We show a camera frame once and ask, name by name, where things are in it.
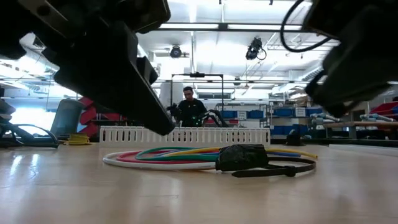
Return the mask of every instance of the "white plastic barrier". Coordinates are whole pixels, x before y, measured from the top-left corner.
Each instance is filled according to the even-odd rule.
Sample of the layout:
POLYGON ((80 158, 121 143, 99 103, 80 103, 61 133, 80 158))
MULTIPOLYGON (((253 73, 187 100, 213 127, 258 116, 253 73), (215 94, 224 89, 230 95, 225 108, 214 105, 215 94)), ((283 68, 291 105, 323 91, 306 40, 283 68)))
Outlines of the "white plastic barrier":
POLYGON ((152 148, 163 146, 217 147, 232 144, 263 144, 269 147, 268 128, 175 128, 166 136, 143 127, 102 126, 101 147, 152 148))

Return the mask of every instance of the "man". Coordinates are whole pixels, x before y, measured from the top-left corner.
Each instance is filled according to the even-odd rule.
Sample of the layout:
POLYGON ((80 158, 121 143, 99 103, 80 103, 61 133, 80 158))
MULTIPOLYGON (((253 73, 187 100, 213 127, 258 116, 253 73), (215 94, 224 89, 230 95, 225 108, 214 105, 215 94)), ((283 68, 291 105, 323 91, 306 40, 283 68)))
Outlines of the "man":
POLYGON ((202 113, 207 112, 205 105, 198 99, 193 97, 193 89, 187 86, 183 89, 185 100, 181 101, 178 105, 180 108, 183 127, 200 127, 201 123, 195 122, 202 113))

